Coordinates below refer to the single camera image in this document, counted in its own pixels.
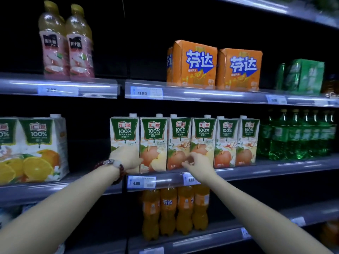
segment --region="hand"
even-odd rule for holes
[[[133,169],[143,161],[142,158],[139,158],[139,150],[134,145],[119,147],[111,152],[109,159],[120,161],[125,170]]]
[[[194,159],[194,165],[183,162],[183,167],[187,168],[192,176],[200,183],[208,185],[209,179],[216,175],[213,166],[210,164],[209,158],[196,152],[191,152],[189,157]]]

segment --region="orange soda bottle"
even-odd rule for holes
[[[174,233],[177,196],[177,189],[174,187],[160,189],[160,232],[162,235],[171,236]]]
[[[194,202],[194,190],[192,186],[182,186],[178,188],[178,217],[177,230],[183,234],[188,234],[192,228],[192,213]]]
[[[206,230],[209,220],[207,208],[210,201],[210,188],[205,185],[194,185],[194,212],[192,216],[194,229]]]
[[[142,193],[142,212],[144,223],[142,234],[146,240],[158,239],[159,237],[159,215],[160,215],[160,190],[146,190]]]

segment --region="green soda bottle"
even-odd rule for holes
[[[329,111],[324,111],[324,116],[320,125],[320,136],[319,136],[319,155],[327,156],[329,155],[329,135],[331,133],[331,124],[329,123]]]
[[[289,141],[287,143],[287,158],[288,159],[301,159],[302,153],[300,152],[300,137],[301,137],[301,123],[299,120],[298,109],[292,110],[293,117],[290,120],[289,127]]]
[[[301,137],[300,137],[300,156],[301,158],[309,158],[309,144],[311,139],[311,125],[308,117],[309,110],[304,110],[304,115],[301,120]]]
[[[273,109],[269,109],[268,117],[260,121],[260,127],[259,127],[258,154],[266,158],[269,157],[269,148],[271,146],[272,112],[273,112]]]
[[[286,159],[287,141],[289,139],[289,125],[286,117],[286,109],[281,110],[281,116],[277,120],[273,120],[272,140],[269,149],[269,159],[274,161]]]
[[[336,131],[337,131],[337,124],[334,121],[334,111],[331,111],[331,116],[329,119],[329,123],[331,125],[330,127],[330,133],[329,133],[329,152],[332,153],[333,152],[333,147],[334,147],[334,139],[336,138]]]
[[[319,136],[320,136],[320,125],[318,121],[318,110],[312,111],[313,115],[310,119],[311,125],[311,139],[309,145],[309,156],[317,157],[319,156]]]

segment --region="orange box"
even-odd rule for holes
[[[178,40],[173,45],[173,83],[177,86],[214,88],[218,49]]]
[[[218,52],[216,86],[219,90],[257,91],[261,51],[225,48]]]
[[[173,47],[170,47],[167,50],[167,79],[166,79],[167,82],[173,81],[172,54]]]

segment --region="shelf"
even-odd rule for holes
[[[325,12],[315,8],[311,3],[301,0],[293,0],[292,2],[283,2],[279,0],[221,0],[253,8],[258,8],[282,15],[292,16],[303,20],[308,20],[330,27],[339,28],[338,11]]]
[[[67,250],[65,254],[125,254],[126,240]]]
[[[125,98],[168,101],[230,102],[244,104],[297,105],[338,108],[339,100],[326,96],[291,95],[282,91],[232,92],[201,88],[168,86],[166,82],[127,79]]]
[[[251,179],[258,177],[268,177],[286,174],[307,173],[314,171],[323,171],[339,168],[339,155],[332,155],[327,158],[314,160],[289,162],[289,161],[270,161],[257,160],[256,165],[235,167],[227,169],[217,169],[216,172],[226,181]],[[178,169],[167,172],[147,173],[138,176],[155,177],[151,182],[155,183],[155,188],[178,187],[184,185],[184,174],[186,169]],[[141,191],[147,188],[133,188],[133,185],[127,185],[128,191]]]
[[[309,226],[339,217],[339,199],[315,203],[280,211],[299,226]],[[190,253],[214,248],[222,245],[251,239],[246,235],[242,225],[236,220],[212,223],[206,231],[195,231],[189,235],[176,232],[171,237],[160,236],[157,241],[145,241],[142,236],[129,239],[129,253],[137,254],[139,251],[154,248],[164,248],[169,253]]]
[[[29,204],[42,201],[53,193],[85,175],[69,174],[58,182],[18,183],[0,186],[0,207]],[[121,193],[121,183],[111,185],[103,195]]]
[[[43,75],[0,73],[0,94],[112,98],[119,95],[116,80],[79,78],[48,80]]]

